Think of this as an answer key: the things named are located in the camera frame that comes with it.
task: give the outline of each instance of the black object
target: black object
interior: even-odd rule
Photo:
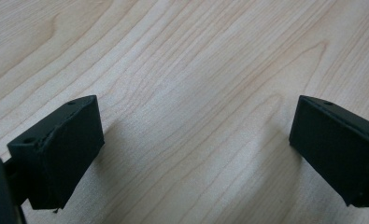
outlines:
[[[331,102],[300,96],[290,143],[347,205],[369,207],[369,121]]]
[[[6,202],[7,214],[27,198],[34,209],[64,208],[104,143],[94,95],[62,105],[12,140],[5,175],[0,171],[5,192],[0,202]],[[10,195],[14,204],[6,206],[10,202],[3,195]]]

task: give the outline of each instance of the wooden table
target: wooden table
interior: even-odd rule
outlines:
[[[106,144],[29,223],[369,223],[288,141],[300,94],[369,119],[369,0],[0,1],[0,157],[90,94]]]

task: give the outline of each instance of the light wood tabletop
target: light wood tabletop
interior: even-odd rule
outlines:
[[[369,120],[369,0],[0,1],[0,157],[91,94],[106,144],[30,224],[369,223],[288,140],[300,94]]]

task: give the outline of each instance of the screw hole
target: screw hole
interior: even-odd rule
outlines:
[[[23,143],[24,144],[30,144],[30,143],[33,143],[35,141],[35,138],[33,137],[30,137],[30,138],[26,138],[23,140]]]

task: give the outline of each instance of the black block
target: black block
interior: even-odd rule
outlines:
[[[347,205],[369,207],[369,121],[330,102],[300,96],[290,143]]]
[[[65,206],[103,144],[92,95],[62,105],[7,146],[33,208],[52,209]]]

